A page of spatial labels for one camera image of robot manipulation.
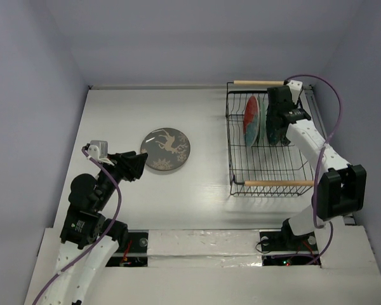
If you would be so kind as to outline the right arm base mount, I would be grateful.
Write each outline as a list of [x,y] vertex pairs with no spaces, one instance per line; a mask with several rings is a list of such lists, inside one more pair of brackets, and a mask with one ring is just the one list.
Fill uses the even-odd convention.
[[261,231],[255,250],[263,266],[320,266],[314,233],[287,240],[280,231]]

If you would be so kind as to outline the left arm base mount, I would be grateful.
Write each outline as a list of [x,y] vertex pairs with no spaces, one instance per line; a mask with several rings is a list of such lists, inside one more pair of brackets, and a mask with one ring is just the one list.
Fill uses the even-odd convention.
[[126,247],[119,248],[109,259],[106,266],[109,268],[147,267],[148,239],[148,231],[129,231]]

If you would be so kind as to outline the grey deer plate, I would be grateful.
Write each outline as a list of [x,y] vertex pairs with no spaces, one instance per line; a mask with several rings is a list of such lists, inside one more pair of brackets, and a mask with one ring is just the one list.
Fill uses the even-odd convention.
[[146,165],[159,172],[170,172],[182,167],[191,153],[188,137],[175,128],[151,131],[142,141],[141,153],[147,153]]

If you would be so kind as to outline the dark teal blossom plate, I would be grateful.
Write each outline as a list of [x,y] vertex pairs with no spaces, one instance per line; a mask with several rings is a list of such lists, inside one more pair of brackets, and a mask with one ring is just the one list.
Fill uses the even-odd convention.
[[271,146],[275,146],[278,143],[281,143],[282,146],[287,146],[290,143],[284,135],[283,127],[283,118],[269,105],[266,114],[266,133],[267,140]]

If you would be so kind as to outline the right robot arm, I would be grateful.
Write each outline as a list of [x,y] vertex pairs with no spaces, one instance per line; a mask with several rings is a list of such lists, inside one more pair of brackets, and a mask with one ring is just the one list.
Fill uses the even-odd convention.
[[293,144],[315,171],[310,205],[283,222],[279,240],[287,249],[296,248],[333,218],[360,211],[367,176],[362,165],[349,163],[320,134],[309,113],[298,106],[300,92],[298,83],[292,82],[267,90],[269,144]]

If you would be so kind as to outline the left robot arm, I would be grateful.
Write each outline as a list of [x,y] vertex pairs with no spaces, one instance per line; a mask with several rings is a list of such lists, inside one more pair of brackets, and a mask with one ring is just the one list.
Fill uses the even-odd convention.
[[112,254],[127,247],[127,224],[116,217],[107,219],[101,211],[114,193],[122,203],[119,183],[138,180],[148,155],[134,151],[108,154],[95,144],[84,146],[82,152],[100,172],[96,177],[78,175],[71,182],[56,280],[45,293],[43,304],[84,304]]

